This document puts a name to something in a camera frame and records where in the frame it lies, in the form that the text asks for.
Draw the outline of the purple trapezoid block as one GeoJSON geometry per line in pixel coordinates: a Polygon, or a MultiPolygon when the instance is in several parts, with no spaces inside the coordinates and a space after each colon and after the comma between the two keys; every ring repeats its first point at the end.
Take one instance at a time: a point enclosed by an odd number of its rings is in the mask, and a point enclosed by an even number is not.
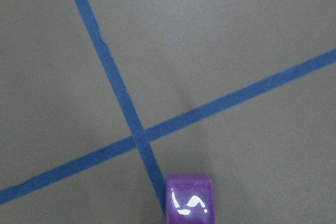
{"type": "Polygon", "coordinates": [[[169,224],[215,224],[212,180],[205,174],[168,174],[165,215],[169,224]]]}

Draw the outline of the brown paper table mat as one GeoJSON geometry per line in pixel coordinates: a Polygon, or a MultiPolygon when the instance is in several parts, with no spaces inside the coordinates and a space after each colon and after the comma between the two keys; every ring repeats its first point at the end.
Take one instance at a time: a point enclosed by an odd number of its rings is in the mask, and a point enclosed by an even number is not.
{"type": "MultiPolygon", "coordinates": [[[[148,129],[335,48],[335,0],[88,0],[148,129]]],[[[130,136],[74,0],[1,0],[1,189],[130,136]]],[[[152,142],[217,223],[335,223],[335,65],[152,142]]],[[[1,223],[165,223],[137,150],[1,205],[1,223]]]]}

